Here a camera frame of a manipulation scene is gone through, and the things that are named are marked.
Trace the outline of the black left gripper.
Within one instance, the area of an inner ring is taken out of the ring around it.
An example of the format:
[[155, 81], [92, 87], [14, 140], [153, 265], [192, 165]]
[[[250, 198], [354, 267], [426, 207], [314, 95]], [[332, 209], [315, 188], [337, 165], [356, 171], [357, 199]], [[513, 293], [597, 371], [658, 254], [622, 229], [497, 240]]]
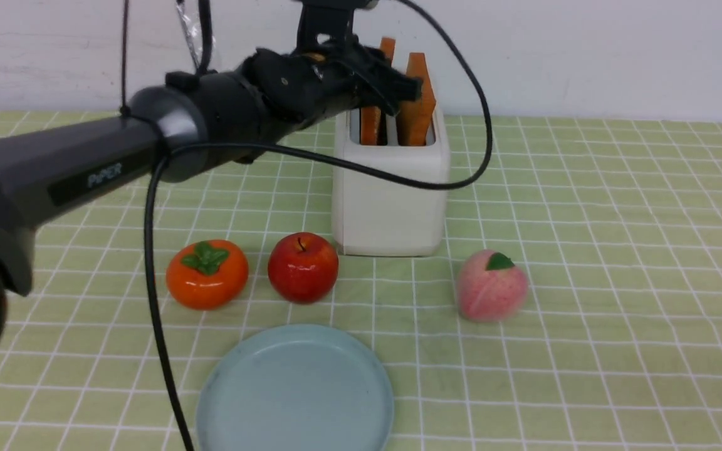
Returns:
[[375, 1], [303, 1], [295, 48], [258, 48], [239, 66], [275, 117], [312, 125], [343, 111], [375, 106], [398, 115], [422, 98], [423, 79], [390, 68], [383, 52], [359, 43], [353, 17]]

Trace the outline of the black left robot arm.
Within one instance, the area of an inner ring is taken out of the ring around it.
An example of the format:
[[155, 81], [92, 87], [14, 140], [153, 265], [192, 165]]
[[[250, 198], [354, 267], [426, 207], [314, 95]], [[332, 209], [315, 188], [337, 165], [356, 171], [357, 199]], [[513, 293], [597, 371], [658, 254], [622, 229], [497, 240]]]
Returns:
[[0, 336], [12, 292], [33, 287], [38, 228], [149, 174], [176, 148], [164, 182], [185, 182], [228, 162], [249, 165], [259, 145], [345, 111], [376, 106], [396, 115], [423, 81], [393, 69], [381, 49], [353, 34], [370, 1], [304, 1], [297, 46], [259, 48], [231, 71], [173, 71], [143, 88], [126, 112], [0, 139]]

